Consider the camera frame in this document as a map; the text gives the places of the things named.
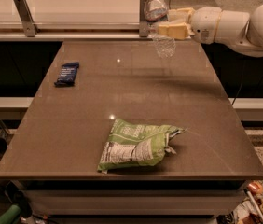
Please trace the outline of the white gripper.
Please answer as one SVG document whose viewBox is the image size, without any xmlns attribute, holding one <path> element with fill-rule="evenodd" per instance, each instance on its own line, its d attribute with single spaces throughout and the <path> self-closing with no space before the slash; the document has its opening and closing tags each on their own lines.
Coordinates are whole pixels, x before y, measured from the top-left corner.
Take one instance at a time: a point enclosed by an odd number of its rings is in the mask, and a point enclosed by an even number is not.
<svg viewBox="0 0 263 224">
<path fill-rule="evenodd" d="M 181 23 L 162 22 L 158 25 L 157 32 L 178 40 L 185 40 L 191 36 L 196 42 L 212 44 L 215 42 L 221 13 L 220 7 L 202 7 L 196 11 L 193 7 L 170 9 L 168 21 Z"/>
</svg>

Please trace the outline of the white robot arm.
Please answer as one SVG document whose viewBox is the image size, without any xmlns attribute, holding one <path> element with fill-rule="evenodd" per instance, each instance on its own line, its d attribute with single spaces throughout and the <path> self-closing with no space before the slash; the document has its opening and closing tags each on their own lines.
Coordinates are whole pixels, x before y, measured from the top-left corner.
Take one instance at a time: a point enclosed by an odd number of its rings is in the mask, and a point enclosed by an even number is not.
<svg viewBox="0 0 263 224">
<path fill-rule="evenodd" d="M 201 44 L 223 44 L 240 54 L 263 57 L 263 4 L 250 14 L 220 7 L 178 8 L 157 24 L 159 35 Z"/>
</svg>

